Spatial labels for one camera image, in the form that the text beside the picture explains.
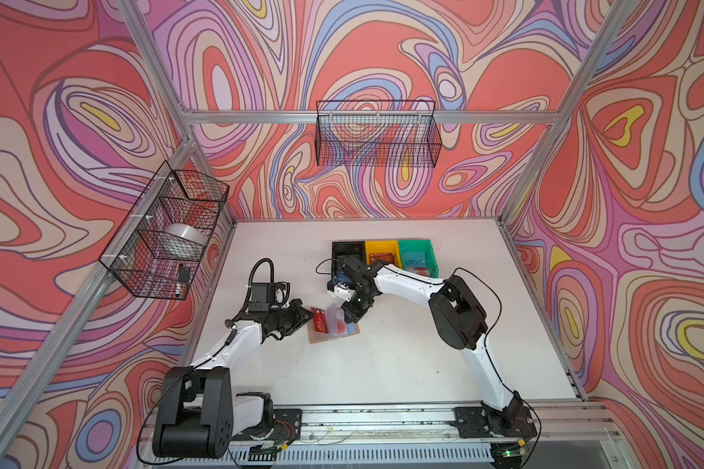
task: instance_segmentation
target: white table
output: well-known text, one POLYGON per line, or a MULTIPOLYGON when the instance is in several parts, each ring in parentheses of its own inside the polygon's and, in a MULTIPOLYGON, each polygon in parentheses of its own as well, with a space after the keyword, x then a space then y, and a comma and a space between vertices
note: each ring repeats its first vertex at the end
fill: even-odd
MULTIPOLYGON (((501 296, 503 316, 490 333, 493 359, 524 399, 573 399, 574 392, 524 286, 490 219, 266 221, 238 223, 196 352, 198 360, 224 334, 245 296, 251 268, 271 258, 275 280, 291 283, 291 298, 325 308, 329 276, 314 268, 331 257, 332 241, 430 239, 441 277, 456 267, 480 276, 501 296)), ((329 272, 330 262, 319 268, 329 272)), ((497 301, 460 272, 485 307, 488 324, 497 301)), ((268 281, 267 265, 253 281, 268 281)), ((359 322, 360 333, 311 344, 308 326, 281 342, 267 339, 231 370, 233 390, 270 392, 277 405, 478 401, 480 394, 458 351, 435 331, 427 308, 380 295, 359 322)))

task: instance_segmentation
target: yellow storage bin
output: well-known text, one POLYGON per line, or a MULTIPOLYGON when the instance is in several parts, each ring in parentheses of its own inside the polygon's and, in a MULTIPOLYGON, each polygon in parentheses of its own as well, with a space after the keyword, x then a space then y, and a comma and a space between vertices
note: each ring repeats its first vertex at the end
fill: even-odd
POLYGON ((402 267, 402 255, 399 253, 398 241, 365 241, 365 258, 368 264, 372 263, 371 254, 393 254, 394 265, 398 268, 402 267))

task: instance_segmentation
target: green storage bin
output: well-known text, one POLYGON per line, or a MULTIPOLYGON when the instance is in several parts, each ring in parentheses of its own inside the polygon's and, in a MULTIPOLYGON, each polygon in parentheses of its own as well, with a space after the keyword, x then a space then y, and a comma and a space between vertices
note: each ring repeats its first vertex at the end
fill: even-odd
POLYGON ((429 239, 399 239, 399 255, 402 259, 403 269, 406 269, 405 258, 407 252, 424 252, 425 260, 431 277, 438 277, 438 263, 435 262, 433 245, 429 239))

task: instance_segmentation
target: wire basket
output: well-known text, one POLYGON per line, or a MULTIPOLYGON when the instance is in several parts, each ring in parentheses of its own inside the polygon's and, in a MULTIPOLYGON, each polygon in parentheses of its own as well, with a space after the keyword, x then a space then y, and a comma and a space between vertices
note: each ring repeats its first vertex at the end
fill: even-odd
POLYGON ((186 299, 229 190, 210 175, 170 168, 131 237, 118 253, 103 254, 100 261, 134 296, 186 299), (192 227, 205 242, 170 233, 174 224, 192 227))
POLYGON ((435 167, 441 133, 433 100, 316 102, 319 166, 435 167))

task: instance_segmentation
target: black mounting plate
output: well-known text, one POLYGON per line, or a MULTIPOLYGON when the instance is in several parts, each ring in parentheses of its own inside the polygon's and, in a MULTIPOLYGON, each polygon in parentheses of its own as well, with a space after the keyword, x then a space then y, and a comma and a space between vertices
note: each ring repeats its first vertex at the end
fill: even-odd
MULTIPOLYGON (((274 418, 288 423, 294 429, 294 435, 290 435, 290 431, 286 426, 279 422, 274 423, 274 429, 269 433, 268 437, 262 441, 284 441, 300 439, 300 427, 302 425, 302 410, 301 409, 274 409, 274 418)), ((250 436, 246 431, 241 431, 232 437, 232 441, 257 441, 250 436)))
MULTIPOLYGON (((487 421, 482 415, 483 408, 454 408, 455 427, 459 428, 460 438, 490 438, 494 435, 485 429, 487 421)), ((506 432, 505 437, 518 437, 528 440, 537 436, 537 429, 529 409, 522 407, 514 420, 514 426, 506 432)))

